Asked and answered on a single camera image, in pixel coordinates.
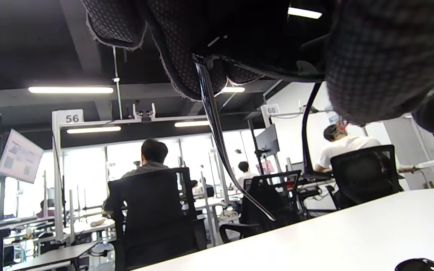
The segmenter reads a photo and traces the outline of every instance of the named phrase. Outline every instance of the man in white t-shirt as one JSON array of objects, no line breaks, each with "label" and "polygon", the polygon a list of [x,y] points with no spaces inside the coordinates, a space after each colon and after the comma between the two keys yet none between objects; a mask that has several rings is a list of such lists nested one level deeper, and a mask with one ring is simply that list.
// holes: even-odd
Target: man in white t-shirt
[{"label": "man in white t-shirt", "polygon": [[257,174],[250,172],[249,163],[246,161],[240,162],[237,167],[243,172],[243,175],[237,179],[237,183],[239,183],[242,189],[244,188],[244,180],[252,179],[253,177],[258,176]]},{"label": "man in white t-shirt", "polygon": [[334,156],[381,145],[377,139],[372,137],[352,137],[340,125],[329,125],[324,129],[324,138],[331,144],[322,151],[319,163],[315,168],[317,172],[330,171],[331,158]]}]

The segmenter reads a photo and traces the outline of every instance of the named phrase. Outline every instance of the number sign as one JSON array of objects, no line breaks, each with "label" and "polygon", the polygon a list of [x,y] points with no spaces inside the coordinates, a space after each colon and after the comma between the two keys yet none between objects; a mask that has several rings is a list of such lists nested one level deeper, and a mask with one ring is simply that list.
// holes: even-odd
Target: number sign
[{"label": "number sign", "polygon": [[279,106],[276,104],[263,105],[262,107],[264,108],[267,115],[275,115],[281,113],[281,111],[279,110]]}]

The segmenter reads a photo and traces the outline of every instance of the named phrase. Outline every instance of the man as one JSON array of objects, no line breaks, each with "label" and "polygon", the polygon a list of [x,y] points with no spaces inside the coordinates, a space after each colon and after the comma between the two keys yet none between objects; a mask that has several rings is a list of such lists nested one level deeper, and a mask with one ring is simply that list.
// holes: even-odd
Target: man
[{"label": "man", "polygon": [[237,179],[237,183],[239,183],[242,189],[244,188],[244,180],[252,179],[253,177],[258,176],[257,174],[250,172],[249,163],[246,161],[240,162],[237,167],[243,172],[243,175]]},{"label": "man", "polygon": [[329,125],[324,129],[324,138],[331,142],[321,154],[319,163],[315,167],[316,172],[329,172],[331,158],[350,151],[380,146],[381,143],[372,137],[352,137],[348,135],[341,125]]},{"label": "man", "polygon": [[[165,158],[168,154],[168,148],[165,143],[155,139],[147,139],[142,144],[141,153],[142,166],[125,173],[122,178],[168,168],[168,166],[164,165]],[[103,202],[104,211],[112,210],[110,204],[107,204],[107,202],[112,202],[111,197],[112,195],[110,194],[107,200]]]}]

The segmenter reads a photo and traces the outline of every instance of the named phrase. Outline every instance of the black hair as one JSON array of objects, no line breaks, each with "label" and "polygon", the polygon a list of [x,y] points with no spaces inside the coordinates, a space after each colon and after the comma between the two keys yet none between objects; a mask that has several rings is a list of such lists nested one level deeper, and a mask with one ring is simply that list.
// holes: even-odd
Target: black hair
[{"label": "black hair", "polygon": [[239,165],[237,166],[242,172],[247,172],[249,171],[249,163],[247,163],[246,161],[242,161],[239,163]]},{"label": "black hair", "polygon": [[338,126],[337,125],[329,125],[324,129],[323,136],[327,141],[334,141],[336,135],[338,134]]},{"label": "black hair", "polygon": [[147,161],[164,163],[168,154],[168,148],[165,143],[155,139],[147,139],[142,144],[142,155]]}]

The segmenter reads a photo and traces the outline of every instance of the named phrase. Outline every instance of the chair armrest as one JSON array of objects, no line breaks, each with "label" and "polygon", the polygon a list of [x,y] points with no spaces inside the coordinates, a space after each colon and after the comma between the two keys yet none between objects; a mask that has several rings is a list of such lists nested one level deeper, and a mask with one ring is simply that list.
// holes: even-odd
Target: chair armrest
[{"label": "chair armrest", "polygon": [[225,230],[234,230],[241,235],[246,236],[255,235],[262,232],[259,224],[223,224],[219,227],[219,232],[224,244],[227,244],[231,241]]}]

